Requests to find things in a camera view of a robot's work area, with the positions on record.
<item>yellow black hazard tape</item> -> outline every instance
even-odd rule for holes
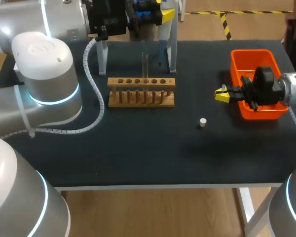
[[[190,11],[185,15],[206,15],[214,14],[220,16],[221,14],[288,14],[293,11]]]
[[[223,30],[225,31],[227,40],[232,40],[231,33],[226,20],[226,14],[221,13],[221,20],[222,20],[222,26],[223,26]]]

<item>black table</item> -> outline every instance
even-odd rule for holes
[[[82,69],[85,44],[72,47],[83,111],[60,129],[78,129],[95,120],[99,104]],[[109,42],[108,77],[140,77],[140,43]],[[289,113],[277,121],[246,121],[237,104],[214,100],[214,91],[231,84],[230,52],[266,48],[282,73],[294,69],[277,41],[191,41],[178,43],[177,74],[157,64],[157,47],[149,45],[149,76],[176,77],[175,108],[106,108],[101,123],[81,135],[37,133],[6,141],[56,187],[261,184],[282,183],[296,168],[296,127]],[[97,76],[96,51],[90,67],[106,104],[107,77]],[[0,87],[15,83],[8,57]],[[200,130],[200,118],[207,125]]]

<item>orange plastic bin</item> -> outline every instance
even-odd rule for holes
[[[231,78],[234,86],[242,86],[241,76],[254,78],[257,67],[271,67],[278,79],[281,72],[271,51],[267,49],[237,49],[231,52]],[[288,111],[287,106],[276,105],[259,106],[257,111],[250,109],[245,101],[238,101],[241,115],[248,120],[278,119]]]

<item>wooden test tube rack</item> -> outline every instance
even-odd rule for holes
[[[109,107],[158,108],[174,107],[175,78],[109,78]],[[130,90],[138,87],[141,90]]]

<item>wooden peg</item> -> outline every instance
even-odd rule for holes
[[[127,103],[130,103],[130,90],[127,90]]]
[[[136,104],[138,104],[139,101],[139,90],[136,90]]]
[[[115,86],[113,87],[113,97],[114,97],[114,99],[116,98],[116,87]]]
[[[168,87],[168,92],[167,92],[167,96],[171,95],[171,87]]]
[[[164,97],[164,90],[161,91],[161,95],[160,95],[160,104],[163,103],[163,97]]]
[[[156,98],[156,92],[153,90],[152,91],[152,103],[154,104]]]
[[[123,92],[120,90],[119,91],[119,103],[123,103],[123,99],[122,99],[122,96],[123,96]]]
[[[144,104],[147,103],[147,91],[144,90]]]

